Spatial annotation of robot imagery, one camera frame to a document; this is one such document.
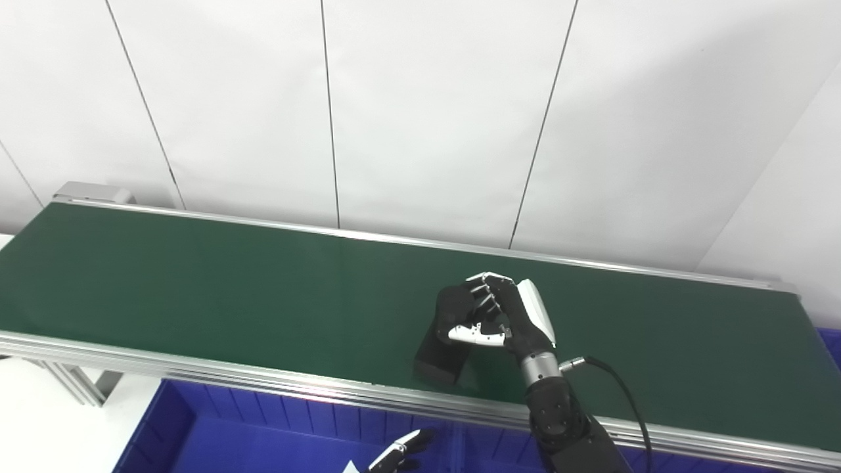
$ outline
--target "metal leg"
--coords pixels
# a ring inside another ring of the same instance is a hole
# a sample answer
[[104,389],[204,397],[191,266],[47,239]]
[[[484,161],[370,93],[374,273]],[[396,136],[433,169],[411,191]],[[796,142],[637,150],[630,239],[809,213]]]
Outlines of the metal leg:
[[49,371],[70,392],[71,396],[84,406],[101,407],[119,379],[123,377],[122,373],[116,371],[104,371],[94,383],[81,368],[74,364],[34,359],[30,361]]

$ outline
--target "black cable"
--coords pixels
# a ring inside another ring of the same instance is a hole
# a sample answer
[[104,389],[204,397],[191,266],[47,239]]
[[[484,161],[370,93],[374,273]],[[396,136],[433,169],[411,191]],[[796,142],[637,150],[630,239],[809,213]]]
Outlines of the black cable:
[[637,422],[639,423],[639,429],[643,432],[643,442],[645,443],[646,456],[645,471],[647,473],[651,473],[651,470],[653,468],[653,451],[651,449],[651,438],[648,436],[648,429],[645,427],[645,421],[643,421],[643,416],[640,415],[639,409],[637,409],[637,403],[634,402],[633,396],[631,396],[631,390],[628,389],[627,385],[625,385],[625,382],[622,381],[622,378],[619,377],[619,374],[604,361],[593,358],[591,356],[585,356],[584,362],[609,373],[611,376],[613,376],[613,379],[616,380],[616,383],[619,385],[619,387],[622,388],[622,391],[625,392],[625,397],[628,399],[628,404],[631,405],[633,415],[636,416]]

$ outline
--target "cable connector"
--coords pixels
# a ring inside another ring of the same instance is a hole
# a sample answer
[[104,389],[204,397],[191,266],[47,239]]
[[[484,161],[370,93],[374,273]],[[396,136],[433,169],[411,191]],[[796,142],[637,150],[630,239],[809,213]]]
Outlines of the cable connector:
[[558,371],[560,371],[561,373],[566,373],[567,371],[570,371],[572,368],[575,368],[579,364],[584,364],[586,362],[587,360],[585,360],[584,357],[581,356],[579,356],[578,358],[568,359],[567,361],[564,361],[563,363],[558,365]]

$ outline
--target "white floor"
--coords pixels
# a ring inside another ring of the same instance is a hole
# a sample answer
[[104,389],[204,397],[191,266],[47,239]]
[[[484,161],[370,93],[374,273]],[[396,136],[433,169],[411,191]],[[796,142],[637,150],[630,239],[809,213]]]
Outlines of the white floor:
[[104,407],[87,407],[45,369],[0,360],[0,471],[112,471],[159,382],[125,375]]

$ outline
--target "blue plastic bin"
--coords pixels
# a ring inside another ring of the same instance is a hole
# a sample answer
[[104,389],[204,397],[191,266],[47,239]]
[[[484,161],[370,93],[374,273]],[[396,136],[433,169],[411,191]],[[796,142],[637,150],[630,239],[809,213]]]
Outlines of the blue plastic bin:
[[[841,332],[821,330],[841,365]],[[118,473],[341,473],[364,468],[394,439],[433,427],[420,471],[543,473],[525,432],[266,393],[164,380],[115,468]],[[640,449],[622,449],[637,473]],[[770,473],[774,470],[654,454],[657,473]]]

